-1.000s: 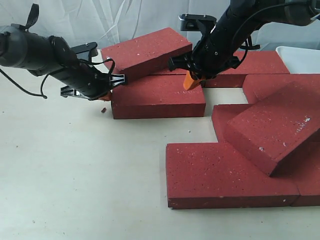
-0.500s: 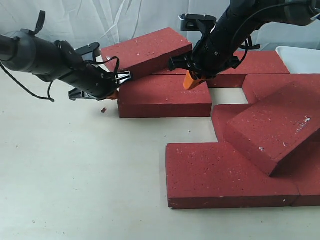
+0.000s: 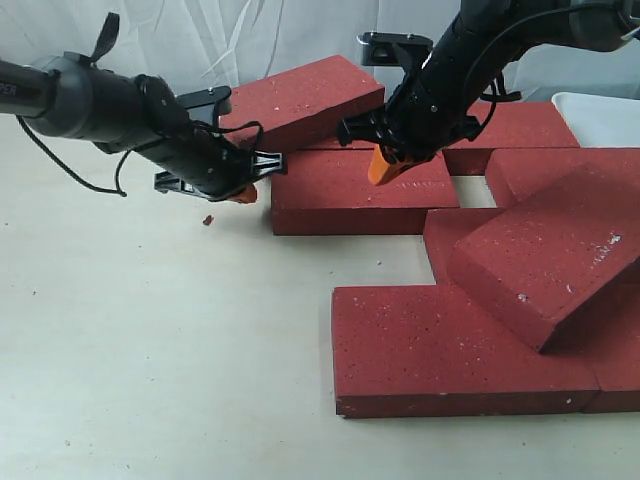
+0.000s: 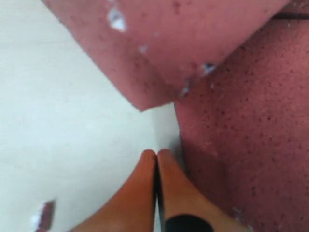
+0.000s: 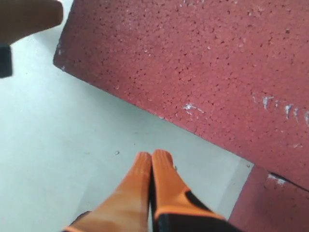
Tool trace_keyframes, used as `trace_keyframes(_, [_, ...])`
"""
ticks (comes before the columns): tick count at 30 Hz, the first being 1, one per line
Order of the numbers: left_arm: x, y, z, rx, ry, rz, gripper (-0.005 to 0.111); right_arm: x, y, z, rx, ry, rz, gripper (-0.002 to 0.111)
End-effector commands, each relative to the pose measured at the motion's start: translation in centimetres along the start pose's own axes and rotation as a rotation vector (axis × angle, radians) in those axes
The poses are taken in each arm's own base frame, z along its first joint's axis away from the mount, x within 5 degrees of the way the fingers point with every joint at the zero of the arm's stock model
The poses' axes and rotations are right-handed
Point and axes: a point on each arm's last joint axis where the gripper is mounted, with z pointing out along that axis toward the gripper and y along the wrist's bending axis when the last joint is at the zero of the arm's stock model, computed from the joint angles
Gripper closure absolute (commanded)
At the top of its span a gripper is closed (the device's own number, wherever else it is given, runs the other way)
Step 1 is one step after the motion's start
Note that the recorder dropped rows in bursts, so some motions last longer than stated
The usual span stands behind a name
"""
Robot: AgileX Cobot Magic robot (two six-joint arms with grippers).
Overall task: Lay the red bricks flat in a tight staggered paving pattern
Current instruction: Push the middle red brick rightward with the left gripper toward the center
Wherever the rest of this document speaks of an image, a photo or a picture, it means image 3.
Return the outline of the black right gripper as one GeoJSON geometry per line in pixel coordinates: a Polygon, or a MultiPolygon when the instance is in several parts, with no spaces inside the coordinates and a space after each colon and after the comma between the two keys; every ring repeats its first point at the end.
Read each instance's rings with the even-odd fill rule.
{"type": "Polygon", "coordinates": [[[467,113],[474,99],[463,90],[465,73],[451,65],[426,66],[406,77],[384,105],[344,118],[336,130],[342,146],[356,140],[377,145],[368,169],[375,186],[390,183],[413,163],[481,131],[467,113]]]}

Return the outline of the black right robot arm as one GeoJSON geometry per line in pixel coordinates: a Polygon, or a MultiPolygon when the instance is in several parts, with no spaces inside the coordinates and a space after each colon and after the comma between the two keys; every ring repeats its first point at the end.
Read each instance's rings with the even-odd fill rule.
{"type": "Polygon", "coordinates": [[[417,34],[365,32],[358,41],[365,66],[400,67],[402,82],[388,101],[345,118],[343,146],[374,145],[368,176],[385,185],[463,140],[486,121],[469,115],[479,99],[496,107],[519,99],[502,72],[540,45],[613,52],[639,36],[636,1],[463,1],[438,41],[417,34]]]}

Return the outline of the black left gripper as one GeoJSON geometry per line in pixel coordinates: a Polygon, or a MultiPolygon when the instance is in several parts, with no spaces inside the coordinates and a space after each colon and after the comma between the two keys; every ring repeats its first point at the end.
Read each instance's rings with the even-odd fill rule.
{"type": "Polygon", "coordinates": [[[154,177],[154,189],[160,193],[254,204],[258,200],[255,183],[286,174],[286,159],[254,145],[239,147],[225,137],[228,132],[194,121],[187,134],[163,138],[136,152],[162,169],[154,177]]]}

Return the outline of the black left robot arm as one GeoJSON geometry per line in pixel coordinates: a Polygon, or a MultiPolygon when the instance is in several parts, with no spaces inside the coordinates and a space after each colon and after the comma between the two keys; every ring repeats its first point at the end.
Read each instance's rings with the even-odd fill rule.
{"type": "Polygon", "coordinates": [[[88,141],[106,154],[137,153],[160,167],[160,193],[253,203],[256,182],[286,173],[286,161],[227,139],[219,118],[231,112],[231,94],[221,86],[175,95],[160,77],[127,78],[72,52],[34,66],[1,64],[1,111],[35,143],[48,136],[88,141]]]}

